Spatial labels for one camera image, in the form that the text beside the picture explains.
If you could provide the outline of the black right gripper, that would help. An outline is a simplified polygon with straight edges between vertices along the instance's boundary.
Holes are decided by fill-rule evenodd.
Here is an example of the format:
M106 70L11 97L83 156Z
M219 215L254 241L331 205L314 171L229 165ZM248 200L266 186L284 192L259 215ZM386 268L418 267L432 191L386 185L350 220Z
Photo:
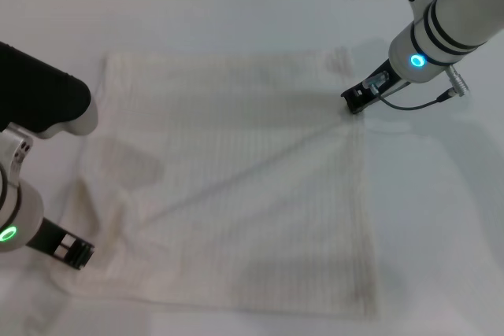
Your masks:
M410 85L393 69L391 62L386 60L370 76L359 84L341 93L346 101L346 106L352 114L360 113L364 107L368 107L378 101L389 107L395 107L386 97Z

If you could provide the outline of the white ribbed towel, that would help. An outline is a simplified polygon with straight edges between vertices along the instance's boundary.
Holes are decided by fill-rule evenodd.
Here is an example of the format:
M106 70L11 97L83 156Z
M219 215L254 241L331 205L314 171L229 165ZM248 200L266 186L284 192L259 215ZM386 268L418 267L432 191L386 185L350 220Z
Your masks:
M106 58L62 223L94 255L70 294L370 317L365 125L342 48Z

